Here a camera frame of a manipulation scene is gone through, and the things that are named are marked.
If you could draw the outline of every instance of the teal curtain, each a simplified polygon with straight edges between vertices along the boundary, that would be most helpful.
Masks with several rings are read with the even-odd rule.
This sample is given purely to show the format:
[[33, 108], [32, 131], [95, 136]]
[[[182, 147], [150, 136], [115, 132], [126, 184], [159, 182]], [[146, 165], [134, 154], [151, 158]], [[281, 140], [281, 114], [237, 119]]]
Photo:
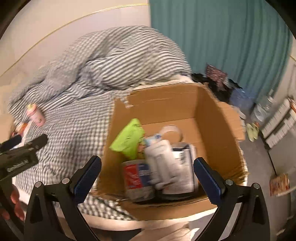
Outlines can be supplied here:
[[184, 51], [193, 73], [206, 64], [256, 98], [276, 90], [292, 34], [265, 0], [150, 0], [152, 27]]

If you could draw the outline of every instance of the gingham fabric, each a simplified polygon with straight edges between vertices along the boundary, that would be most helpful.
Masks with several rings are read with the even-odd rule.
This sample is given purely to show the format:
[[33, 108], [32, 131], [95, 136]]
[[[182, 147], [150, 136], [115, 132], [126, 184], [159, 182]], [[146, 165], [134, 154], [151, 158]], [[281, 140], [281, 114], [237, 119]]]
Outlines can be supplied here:
[[[155, 29], [118, 27], [79, 38], [24, 81], [9, 100], [9, 113], [17, 121], [27, 120], [26, 106], [31, 103], [45, 115], [46, 123], [40, 128], [32, 125], [26, 141], [42, 133], [49, 138], [37, 153], [39, 164], [19, 174], [16, 186], [30, 194], [37, 181], [59, 183], [92, 155], [103, 157], [114, 98], [124, 100], [133, 88], [178, 73], [191, 74], [184, 54]], [[116, 202], [90, 195], [78, 207], [89, 215], [133, 219]]]

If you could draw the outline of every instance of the finger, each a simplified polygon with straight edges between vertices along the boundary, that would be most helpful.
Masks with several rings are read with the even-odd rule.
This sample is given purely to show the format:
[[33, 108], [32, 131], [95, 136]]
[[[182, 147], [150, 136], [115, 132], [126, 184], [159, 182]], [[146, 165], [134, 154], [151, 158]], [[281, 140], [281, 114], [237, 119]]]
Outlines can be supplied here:
[[19, 194], [17, 187], [15, 185], [13, 185], [13, 191], [10, 195], [10, 198], [14, 204], [16, 204], [19, 201], [20, 194]]
[[15, 215], [22, 221], [25, 220], [25, 214], [24, 211], [22, 210], [22, 207], [20, 205], [20, 202], [17, 202], [15, 204]]
[[10, 216], [9, 216], [9, 213], [4, 210], [4, 209], [0, 209], [0, 215], [5, 219], [5, 220], [9, 220], [10, 219]]

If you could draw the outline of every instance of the lime green package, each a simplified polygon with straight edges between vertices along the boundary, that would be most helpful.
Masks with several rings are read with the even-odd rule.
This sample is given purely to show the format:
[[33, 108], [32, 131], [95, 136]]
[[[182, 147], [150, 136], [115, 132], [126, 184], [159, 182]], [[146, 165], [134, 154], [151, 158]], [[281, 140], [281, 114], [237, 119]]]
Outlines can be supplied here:
[[144, 129], [138, 119], [132, 119], [118, 134], [110, 146], [116, 152], [122, 152], [129, 160], [135, 160], [138, 153], [138, 145], [144, 136]]

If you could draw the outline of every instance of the metal bolt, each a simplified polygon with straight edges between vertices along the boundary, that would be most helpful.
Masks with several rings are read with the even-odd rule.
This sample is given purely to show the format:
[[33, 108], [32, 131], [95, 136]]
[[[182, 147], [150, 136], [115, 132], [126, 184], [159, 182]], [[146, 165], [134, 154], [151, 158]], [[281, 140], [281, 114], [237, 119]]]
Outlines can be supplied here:
[[35, 187], [37, 187], [37, 188], [40, 187], [41, 185], [42, 185], [42, 182], [36, 182], [35, 183]]
[[260, 185], [258, 183], [254, 183], [253, 184], [253, 187], [256, 188], [256, 189], [259, 189], [260, 188]]
[[231, 185], [233, 184], [233, 181], [230, 180], [230, 179], [227, 179], [227, 180], [225, 181], [225, 183], [226, 183], [227, 185], [231, 186]]
[[66, 177], [62, 180], [62, 184], [67, 184], [69, 181], [70, 179]]

